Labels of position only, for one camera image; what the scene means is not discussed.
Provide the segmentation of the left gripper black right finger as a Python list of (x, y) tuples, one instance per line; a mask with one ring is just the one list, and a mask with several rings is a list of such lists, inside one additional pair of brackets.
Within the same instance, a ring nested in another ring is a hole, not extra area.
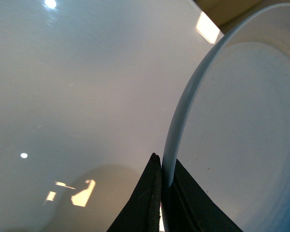
[(162, 190), (162, 215), (167, 232), (241, 231), (178, 160), (171, 186)]

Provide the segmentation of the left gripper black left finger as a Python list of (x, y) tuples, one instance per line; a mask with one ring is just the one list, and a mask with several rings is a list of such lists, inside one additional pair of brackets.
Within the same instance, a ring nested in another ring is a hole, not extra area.
[(153, 153), (126, 205), (109, 232), (158, 232), (160, 230), (162, 171)]

